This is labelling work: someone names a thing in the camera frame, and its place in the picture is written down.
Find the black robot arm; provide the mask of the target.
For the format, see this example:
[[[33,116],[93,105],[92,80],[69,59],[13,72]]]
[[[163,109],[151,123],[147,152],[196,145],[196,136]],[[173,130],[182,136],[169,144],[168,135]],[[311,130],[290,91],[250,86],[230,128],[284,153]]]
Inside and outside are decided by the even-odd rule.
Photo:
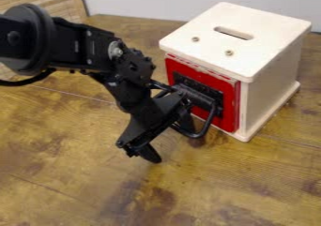
[[[151,58],[128,48],[111,31],[52,17],[33,4],[17,5],[0,14],[0,63],[25,77],[0,80],[1,86],[38,82],[60,70],[89,76],[129,115],[116,146],[131,157],[161,161],[151,141],[183,117],[190,102],[151,78]]]

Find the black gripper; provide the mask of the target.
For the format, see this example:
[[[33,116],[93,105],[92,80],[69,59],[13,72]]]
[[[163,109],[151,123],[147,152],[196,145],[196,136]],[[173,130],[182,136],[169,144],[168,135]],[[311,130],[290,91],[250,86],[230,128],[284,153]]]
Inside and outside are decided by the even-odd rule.
[[[191,113],[182,110],[182,97],[171,86],[151,80],[141,86],[127,81],[105,83],[119,109],[129,114],[129,123],[121,133],[116,146],[128,157],[136,156],[151,163],[160,163],[161,158],[151,146],[153,138],[175,122],[179,133],[195,132]]]

